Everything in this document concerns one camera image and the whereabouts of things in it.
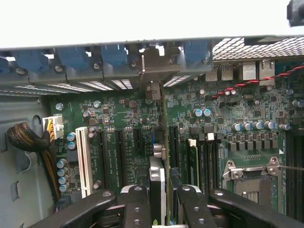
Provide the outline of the metal socket locking lever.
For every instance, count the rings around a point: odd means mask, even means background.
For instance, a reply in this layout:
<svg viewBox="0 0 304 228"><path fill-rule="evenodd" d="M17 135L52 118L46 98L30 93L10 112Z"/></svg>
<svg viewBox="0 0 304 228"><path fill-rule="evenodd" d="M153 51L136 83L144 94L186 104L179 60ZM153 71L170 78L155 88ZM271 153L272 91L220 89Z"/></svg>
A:
<svg viewBox="0 0 304 228"><path fill-rule="evenodd" d="M304 171L303 167L293 167L293 166L283 166L283 165L278 165L277 167L283 169L296 170L296 171Z"/></svg>

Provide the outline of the white power connector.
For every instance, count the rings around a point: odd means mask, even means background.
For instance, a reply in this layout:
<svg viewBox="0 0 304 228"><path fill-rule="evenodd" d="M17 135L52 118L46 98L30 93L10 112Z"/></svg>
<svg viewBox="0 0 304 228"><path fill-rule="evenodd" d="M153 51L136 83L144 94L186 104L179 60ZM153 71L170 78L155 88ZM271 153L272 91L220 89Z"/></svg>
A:
<svg viewBox="0 0 304 228"><path fill-rule="evenodd" d="M61 115L42 118L43 130L48 132L50 142L64 136L64 124Z"/></svg>

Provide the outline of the blue slot retainer clip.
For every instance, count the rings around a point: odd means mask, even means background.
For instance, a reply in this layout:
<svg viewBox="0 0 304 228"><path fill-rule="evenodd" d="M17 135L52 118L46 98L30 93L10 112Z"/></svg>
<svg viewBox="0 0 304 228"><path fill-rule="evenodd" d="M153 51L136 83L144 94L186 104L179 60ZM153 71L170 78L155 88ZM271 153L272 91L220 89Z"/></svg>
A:
<svg viewBox="0 0 304 228"><path fill-rule="evenodd" d="M183 51L187 64L206 64L210 59L208 41L189 40L184 43Z"/></svg>
<svg viewBox="0 0 304 228"><path fill-rule="evenodd" d="M127 52L122 44L108 44L101 46L103 67L121 67L127 65Z"/></svg>
<svg viewBox="0 0 304 228"><path fill-rule="evenodd" d="M61 63L74 70L86 69L90 65L89 56L84 47L61 47L57 48L57 54Z"/></svg>
<svg viewBox="0 0 304 228"><path fill-rule="evenodd" d="M23 69L36 74L49 70L48 58L39 50L16 50L12 54Z"/></svg>

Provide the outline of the CPU socket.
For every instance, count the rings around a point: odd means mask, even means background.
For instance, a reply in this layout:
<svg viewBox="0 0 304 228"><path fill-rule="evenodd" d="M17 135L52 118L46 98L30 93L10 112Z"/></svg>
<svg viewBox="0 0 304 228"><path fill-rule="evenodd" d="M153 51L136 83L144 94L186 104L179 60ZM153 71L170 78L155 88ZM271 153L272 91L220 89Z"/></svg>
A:
<svg viewBox="0 0 304 228"><path fill-rule="evenodd" d="M221 187L284 214L283 175L279 166L277 156L264 164L243 166L229 159L221 176Z"/></svg>

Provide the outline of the short black expansion slot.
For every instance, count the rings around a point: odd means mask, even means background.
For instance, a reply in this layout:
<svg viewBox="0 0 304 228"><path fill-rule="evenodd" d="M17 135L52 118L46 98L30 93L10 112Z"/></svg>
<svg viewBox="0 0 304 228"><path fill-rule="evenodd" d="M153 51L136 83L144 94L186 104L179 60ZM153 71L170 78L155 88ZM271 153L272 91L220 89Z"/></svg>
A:
<svg viewBox="0 0 304 228"><path fill-rule="evenodd" d="M143 137L141 128L133 128L133 140L136 152L141 155L143 152Z"/></svg>

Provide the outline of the black RAM slot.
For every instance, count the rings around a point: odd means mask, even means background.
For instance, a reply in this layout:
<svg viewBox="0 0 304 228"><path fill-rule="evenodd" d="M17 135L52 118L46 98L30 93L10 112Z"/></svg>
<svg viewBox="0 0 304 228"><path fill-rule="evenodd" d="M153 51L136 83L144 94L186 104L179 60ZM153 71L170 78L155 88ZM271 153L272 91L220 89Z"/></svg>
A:
<svg viewBox="0 0 304 228"><path fill-rule="evenodd" d="M294 139L294 166L302 166L302 137ZM294 171L294 217L302 221L302 172Z"/></svg>
<svg viewBox="0 0 304 228"><path fill-rule="evenodd" d="M299 167L304 168L304 135L299 139ZM299 187L300 187L300 206L301 206L301 221L304 223L304 171L299 172Z"/></svg>
<svg viewBox="0 0 304 228"><path fill-rule="evenodd" d="M204 141L199 141L199 187L205 193L205 165L204 165Z"/></svg>
<svg viewBox="0 0 304 228"><path fill-rule="evenodd" d="M219 185L219 177L218 177L218 165L219 165L219 146L218 141L214 140L212 143L212 180L213 180L213 188L218 188Z"/></svg>
<svg viewBox="0 0 304 228"><path fill-rule="evenodd" d="M213 188L213 169L212 169L212 145L213 141L210 141L212 139L209 137L209 134L207 135L205 149L206 149L206 189L210 191Z"/></svg>
<svg viewBox="0 0 304 228"><path fill-rule="evenodd" d="M286 132L286 166L292 166L294 164L293 156L293 135L291 132ZM293 197L293 182L294 172L291 169L286 168L286 214L293 218L294 217L294 197Z"/></svg>

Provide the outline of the open grey PC case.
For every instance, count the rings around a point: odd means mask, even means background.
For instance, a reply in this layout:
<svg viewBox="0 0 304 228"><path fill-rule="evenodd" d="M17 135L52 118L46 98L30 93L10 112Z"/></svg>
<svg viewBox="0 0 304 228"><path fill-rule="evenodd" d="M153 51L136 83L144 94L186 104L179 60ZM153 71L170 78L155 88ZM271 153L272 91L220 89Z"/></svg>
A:
<svg viewBox="0 0 304 228"><path fill-rule="evenodd" d="M206 40L210 59L206 64L187 64L183 46L189 40ZM103 67L101 46L122 44L127 65ZM84 47L90 65L74 70L63 65L57 48ZM207 76L232 82L267 81L263 61L290 62L304 58L304 35L191 38L121 41L115 43L64 45L59 47L0 48L0 228L29 228L31 225L75 203L63 203L58 191L57 156L54 141L43 130L42 118L53 116L51 98L61 95L121 92L140 87L142 54L157 48L159 55L172 56L178 71L164 84L179 86ZM18 66L12 51L39 50L49 70L34 73ZM119 228L119 218L101 216L89 228Z"/></svg>

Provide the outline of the green motherboard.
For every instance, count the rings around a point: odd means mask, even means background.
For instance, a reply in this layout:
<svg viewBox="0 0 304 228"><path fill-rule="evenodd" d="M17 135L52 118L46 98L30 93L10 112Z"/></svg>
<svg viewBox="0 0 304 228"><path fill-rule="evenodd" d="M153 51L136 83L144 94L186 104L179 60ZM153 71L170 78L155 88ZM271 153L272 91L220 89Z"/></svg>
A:
<svg viewBox="0 0 304 228"><path fill-rule="evenodd" d="M176 125L179 136L179 167L182 184L200 189L199 141L204 141L205 188L206 139L218 141L218 188L227 160L237 166L258 165L272 156L286 166L286 132L304 135L304 58L290 62L263 61L262 76L275 73L267 81L232 82L200 76L181 85L164 88L168 127ZM91 152L93 192L105 189L99 152L98 131L106 130L111 190L120 192L115 130L123 129L126 146L127 185L143 185L150 196L151 131L158 123L157 106L136 90L61 95L50 100L54 116L61 115L64 136L54 141L57 156L57 183L63 203L82 198L76 146L76 128L87 127ZM134 147L133 128L141 128L143 151ZM286 171L283 194L286 214Z"/></svg>

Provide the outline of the white expansion slot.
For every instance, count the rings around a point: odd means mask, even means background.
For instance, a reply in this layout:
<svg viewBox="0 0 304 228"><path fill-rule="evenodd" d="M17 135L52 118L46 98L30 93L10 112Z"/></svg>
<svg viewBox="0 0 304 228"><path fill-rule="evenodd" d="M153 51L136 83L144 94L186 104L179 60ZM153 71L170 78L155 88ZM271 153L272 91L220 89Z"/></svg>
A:
<svg viewBox="0 0 304 228"><path fill-rule="evenodd" d="M76 146L81 183L81 195L85 198L93 193L93 175L88 128L76 128Z"/></svg>

